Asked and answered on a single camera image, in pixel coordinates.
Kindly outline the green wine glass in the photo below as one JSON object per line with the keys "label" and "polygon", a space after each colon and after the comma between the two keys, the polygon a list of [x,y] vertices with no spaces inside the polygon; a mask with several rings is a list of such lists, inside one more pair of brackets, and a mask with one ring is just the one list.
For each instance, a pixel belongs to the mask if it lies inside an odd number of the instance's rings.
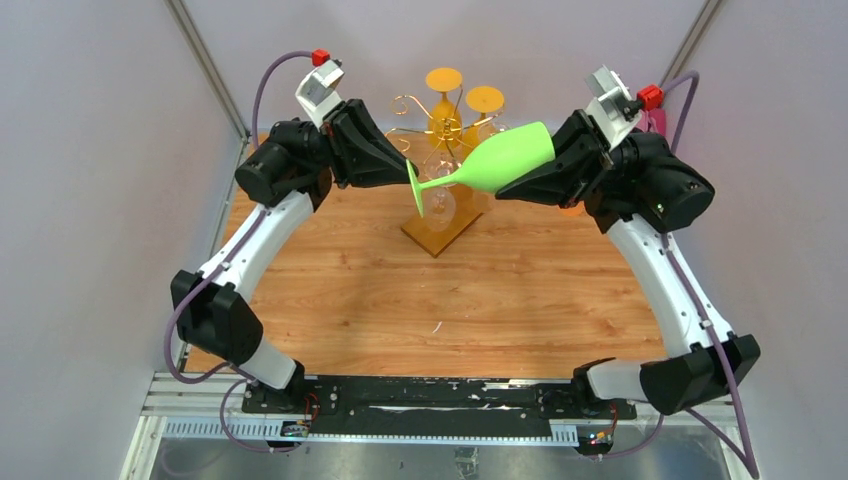
{"label": "green wine glass", "polygon": [[543,122],[533,122],[484,140],[453,173],[426,182],[418,180],[415,165],[407,161],[409,182],[417,212],[425,215],[422,191],[445,184],[462,184],[494,194],[510,182],[554,159],[551,134]]}

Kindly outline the gold wire glass rack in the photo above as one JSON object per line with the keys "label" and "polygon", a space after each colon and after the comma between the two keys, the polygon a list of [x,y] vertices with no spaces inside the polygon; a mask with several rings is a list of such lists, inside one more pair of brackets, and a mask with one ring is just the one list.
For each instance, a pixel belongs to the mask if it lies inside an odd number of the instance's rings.
{"label": "gold wire glass rack", "polygon": [[[499,89],[477,86],[469,94],[460,91],[457,98],[463,99],[478,117],[465,123],[457,103],[449,99],[446,91],[441,93],[437,105],[430,109],[413,95],[399,95],[392,100],[392,109],[397,115],[405,115],[409,104],[414,103],[427,117],[425,129],[393,128],[387,132],[390,139],[401,143],[400,150],[404,154],[410,150],[411,143],[401,136],[403,133],[421,134],[431,141],[431,153],[416,163],[421,183],[440,180],[457,172],[482,140],[504,130],[496,122],[505,106],[504,95]],[[480,217],[493,209],[494,197],[454,182],[425,189],[421,194],[421,205],[424,214],[413,215],[401,226],[401,230],[423,251],[437,258]]]}

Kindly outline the orange wine glass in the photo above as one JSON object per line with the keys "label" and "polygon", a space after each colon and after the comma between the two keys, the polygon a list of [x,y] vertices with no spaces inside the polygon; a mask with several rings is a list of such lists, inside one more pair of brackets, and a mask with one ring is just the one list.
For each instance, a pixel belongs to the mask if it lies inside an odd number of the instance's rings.
{"label": "orange wine glass", "polygon": [[576,217],[584,217],[587,215],[585,205],[583,202],[579,202],[574,206],[568,208],[562,208],[560,213],[566,217],[576,218]]}

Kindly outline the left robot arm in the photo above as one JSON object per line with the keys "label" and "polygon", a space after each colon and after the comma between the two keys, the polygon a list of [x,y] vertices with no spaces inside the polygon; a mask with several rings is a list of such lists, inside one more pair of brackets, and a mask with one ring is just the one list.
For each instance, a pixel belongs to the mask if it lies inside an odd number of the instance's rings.
{"label": "left robot arm", "polygon": [[312,397],[305,368],[267,338],[250,307],[253,293],[333,186],[406,184],[406,159],[377,127],[364,101],[349,99],[317,121],[276,123],[234,178],[255,207],[207,262],[175,274],[166,337],[216,356],[222,367],[268,391],[279,411],[293,413]]}

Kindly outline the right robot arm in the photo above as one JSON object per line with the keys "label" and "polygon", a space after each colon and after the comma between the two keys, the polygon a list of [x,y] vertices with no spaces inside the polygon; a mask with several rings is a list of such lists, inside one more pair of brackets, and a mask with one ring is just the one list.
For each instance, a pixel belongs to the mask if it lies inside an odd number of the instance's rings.
{"label": "right robot arm", "polygon": [[645,402],[665,415],[722,397],[739,404],[740,384],[760,346],[754,336],[736,333],[711,304],[674,237],[712,203],[710,182],[680,160],[663,135],[633,126],[609,142],[581,110],[555,132],[534,122],[490,144],[509,168],[496,197],[558,207],[582,202],[627,262],[660,328],[663,359],[608,358],[576,368],[575,411],[596,417],[619,399]]}

